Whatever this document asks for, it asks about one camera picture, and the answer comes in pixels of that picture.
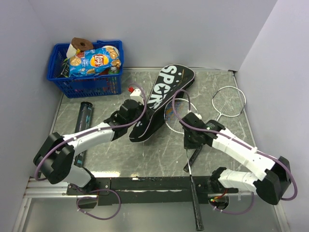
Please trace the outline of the silver badminton racket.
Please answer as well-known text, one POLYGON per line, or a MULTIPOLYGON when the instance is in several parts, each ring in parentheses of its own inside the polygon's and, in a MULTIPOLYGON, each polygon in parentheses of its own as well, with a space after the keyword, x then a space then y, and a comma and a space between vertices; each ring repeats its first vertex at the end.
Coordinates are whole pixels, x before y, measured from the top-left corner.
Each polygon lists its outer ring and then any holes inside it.
MULTIPOLYGON (((176 98, 175 100, 171 100, 169 103, 167 103, 164 111, 164 120, 168 128, 170 128, 172 131, 176 133, 184 134, 184 129, 182 128, 182 125, 180 124, 179 121, 180 119, 182 119, 184 116, 186 116, 188 113, 191 112, 192 106, 193 105, 189 100, 182 98, 176 98)), ((202 221, 200 206, 198 203, 196 185, 191 172, 191 164, 189 161, 187 149, 186 149, 186 157, 187 157, 187 169, 190 180, 192 205, 195 216, 195 225, 196 225, 196 231, 198 232, 204 230, 204 225, 202 221)))
POLYGON ((246 97, 239 88, 225 86, 215 92, 211 103, 218 113, 215 120, 219 121, 221 116, 229 118, 238 117, 245 108, 246 97))

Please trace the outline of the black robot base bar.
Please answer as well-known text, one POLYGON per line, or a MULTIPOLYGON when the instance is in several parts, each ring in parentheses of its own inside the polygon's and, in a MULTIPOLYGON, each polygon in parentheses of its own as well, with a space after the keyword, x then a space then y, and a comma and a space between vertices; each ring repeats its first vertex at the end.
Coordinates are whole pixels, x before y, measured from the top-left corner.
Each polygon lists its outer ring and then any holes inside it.
POLYGON ((98 205, 106 206, 118 203, 115 191, 122 204, 127 203, 182 203, 191 202, 191 184, 188 176, 172 177, 100 177, 97 178, 95 190, 102 189, 100 193, 90 193, 83 189, 79 192, 70 184, 67 195, 98 196, 98 205))

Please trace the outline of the black SPORT racket bag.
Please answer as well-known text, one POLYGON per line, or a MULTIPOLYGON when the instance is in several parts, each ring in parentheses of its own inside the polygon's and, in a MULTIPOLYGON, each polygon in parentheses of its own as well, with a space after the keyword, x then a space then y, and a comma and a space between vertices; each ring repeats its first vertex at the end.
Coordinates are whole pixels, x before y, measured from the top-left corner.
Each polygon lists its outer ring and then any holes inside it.
POLYGON ((159 72, 147 100, 147 111, 134 125, 129 139, 133 143, 148 140, 163 124, 166 105, 179 89, 188 89, 195 81, 195 72, 186 66, 170 64, 159 72))

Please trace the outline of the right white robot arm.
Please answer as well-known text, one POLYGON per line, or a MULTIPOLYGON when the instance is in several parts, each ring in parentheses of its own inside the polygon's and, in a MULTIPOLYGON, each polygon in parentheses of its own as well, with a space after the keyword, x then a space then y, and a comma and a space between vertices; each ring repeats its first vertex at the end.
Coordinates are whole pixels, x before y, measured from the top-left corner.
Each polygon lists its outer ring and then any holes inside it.
POLYGON ((215 192, 238 189, 256 193, 262 200, 277 205, 291 184, 291 169, 285 157, 264 157, 256 147, 236 137, 228 128, 215 120, 204 123, 192 112, 180 121, 184 129, 184 146, 194 149, 208 145, 224 152, 248 172, 220 167, 212 173, 211 187, 215 192))

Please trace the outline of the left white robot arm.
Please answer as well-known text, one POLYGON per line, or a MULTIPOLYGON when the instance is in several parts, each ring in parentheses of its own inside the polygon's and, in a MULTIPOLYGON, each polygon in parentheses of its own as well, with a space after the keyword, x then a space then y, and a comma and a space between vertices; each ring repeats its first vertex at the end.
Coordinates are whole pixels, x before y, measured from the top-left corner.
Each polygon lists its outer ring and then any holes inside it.
POLYGON ((50 134, 33 160, 37 167, 34 177, 37 179, 38 172, 41 172, 50 184, 65 181, 78 186, 84 194, 92 193, 96 179, 85 167, 74 165, 75 157, 99 144, 119 139, 142 118, 146 110, 146 103, 129 99, 95 127, 65 136, 57 132, 50 134))

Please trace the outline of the black shuttlecock tube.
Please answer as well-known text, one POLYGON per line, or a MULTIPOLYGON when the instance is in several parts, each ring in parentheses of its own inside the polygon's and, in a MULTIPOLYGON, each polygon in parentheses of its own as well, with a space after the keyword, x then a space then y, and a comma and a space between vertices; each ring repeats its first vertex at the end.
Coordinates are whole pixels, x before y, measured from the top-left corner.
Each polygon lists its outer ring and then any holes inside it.
MULTIPOLYGON (((77 133, 90 128, 92 115, 93 115, 93 104, 88 101, 81 102, 74 132, 77 133)), ((83 151, 74 158, 74 165, 78 167, 83 167, 85 157, 86 157, 86 151, 83 151)))

